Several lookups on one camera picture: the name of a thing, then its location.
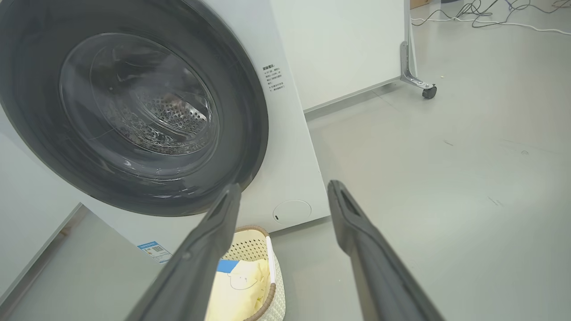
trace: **woven basket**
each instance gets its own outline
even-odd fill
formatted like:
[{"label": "woven basket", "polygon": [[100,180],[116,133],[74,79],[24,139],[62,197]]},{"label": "woven basket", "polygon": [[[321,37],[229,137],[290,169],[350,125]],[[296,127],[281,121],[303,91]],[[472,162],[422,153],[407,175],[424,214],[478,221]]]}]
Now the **woven basket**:
[{"label": "woven basket", "polygon": [[286,293],[280,263],[274,254],[270,235],[255,225],[236,230],[232,246],[222,257],[224,260],[256,261],[266,259],[270,265],[270,279],[266,287],[264,304],[255,315],[245,321],[283,321],[286,316]]}]

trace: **floor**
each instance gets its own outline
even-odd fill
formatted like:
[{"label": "floor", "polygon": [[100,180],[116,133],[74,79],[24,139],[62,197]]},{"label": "floor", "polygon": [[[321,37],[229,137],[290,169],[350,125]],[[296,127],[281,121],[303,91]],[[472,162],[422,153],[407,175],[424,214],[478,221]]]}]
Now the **floor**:
[{"label": "floor", "polygon": [[[507,3],[492,11],[502,19]],[[571,9],[512,19],[571,32]],[[396,83],[309,114],[324,180],[345,183],[445,319],[569,320],[571,37],[466,22],[413,31],[436,97]],[[86,218],[11,321],[125,318],[160,266],[102,224]],[[330,218],[272,240],[287,321],[361,319]]]}]

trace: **white cable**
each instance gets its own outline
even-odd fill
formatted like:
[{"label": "white cable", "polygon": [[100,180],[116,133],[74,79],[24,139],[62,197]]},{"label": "white cable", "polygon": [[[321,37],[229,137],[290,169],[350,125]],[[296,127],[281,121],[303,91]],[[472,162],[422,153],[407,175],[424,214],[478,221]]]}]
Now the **white cable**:
[{"label": "white cable", "polygon": [[[458,19],[456,17],[450,18],[450,19],[411,19],[412,21],[450,21],[450,20],[458,20],[460,22],[472,22],[475,21],[475,19],[473,20],[462,20],[462,19]],[[513,22],[497,22],[497,21],[476,21],[476,22],[480,22],[480,23],[497,23],[498,25],[512,25],[512,26],[520,26],[520,27],[527,27],[527,28],[531,28],[535,31],[539,31],[539,32],[554,32],[554,33],[560,33],[560,34],[564,34],[564,35],[571,35],[571,33],[566,33],[564,31],[561,31],[559,29],[538,29],[535,28],[534,26],[529,26],[529,25],[522,25],[520,23],[513,23]]]}]

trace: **white washing machine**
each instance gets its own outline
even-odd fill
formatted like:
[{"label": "white washing machine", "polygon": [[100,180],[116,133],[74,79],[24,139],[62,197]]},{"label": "white washing machine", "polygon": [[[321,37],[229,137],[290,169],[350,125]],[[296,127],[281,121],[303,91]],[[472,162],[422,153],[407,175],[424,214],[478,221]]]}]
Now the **white washing machine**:
[{"label": "white washing machine", "polygon": [[[329,215],[269,1],[3,0],[0,43],[12,209],[44,193],[6,182],[36,181],[57,191],[52,203],[82,203],[134,245],[169,252],[233,182],[239,226]],[[52,203],[26,221],[67,217]],[[25,234],[11,215],[0,224]]]}]

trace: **metal bracket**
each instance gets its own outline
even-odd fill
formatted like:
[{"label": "metal bracket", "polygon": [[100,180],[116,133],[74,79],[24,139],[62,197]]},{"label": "metal bracket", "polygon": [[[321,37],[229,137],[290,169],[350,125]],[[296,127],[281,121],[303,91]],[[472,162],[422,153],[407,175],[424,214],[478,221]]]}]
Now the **metal bracket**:
[{"label": "metal bracket", "polygon": [[412,75],[408,66],[408,42],[403,41],[400,44],[400,80],[421,89],[430,89],[433,84],[421,81]]}]

